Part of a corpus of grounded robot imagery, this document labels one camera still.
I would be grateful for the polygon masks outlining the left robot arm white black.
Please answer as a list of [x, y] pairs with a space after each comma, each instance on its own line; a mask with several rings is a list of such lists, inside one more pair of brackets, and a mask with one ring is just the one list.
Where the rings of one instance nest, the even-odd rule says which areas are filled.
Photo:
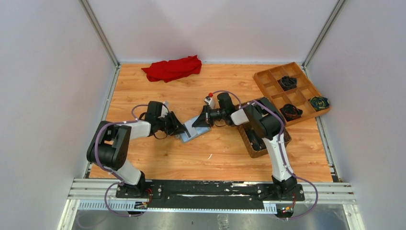
[[143, 116], [131, 121], [101, 121], [88, 147], [87, 161], [114, 175], [122, 188], [140, 197], [148, 191], [145, 174], [127, 159], [129, 143], [158, 131], [174, 136], [186, 132], [186, 127], [167, 105], [156, 101], [150, 101]]

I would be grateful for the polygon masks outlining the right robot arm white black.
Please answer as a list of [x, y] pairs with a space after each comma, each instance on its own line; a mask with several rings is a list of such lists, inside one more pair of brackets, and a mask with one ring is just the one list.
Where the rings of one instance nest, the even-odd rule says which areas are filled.
[[269, 186], [259, 185], [258, 197], [298, 199], [301, 187], [288, 162], [283, 133], [285, 122], [276, 107], [265, 97], [235, 106], [231, 92], [218, 91], [217, 94], [216, 102], [219, 107], [215, 107], [213, 94], [210, 93], [206, 96], [202, 112], [192, 127], [212, 127], [221, 120], [231, 127], [248, 124], [256, 137], [264, 143], [272, 166], [272, 183]]

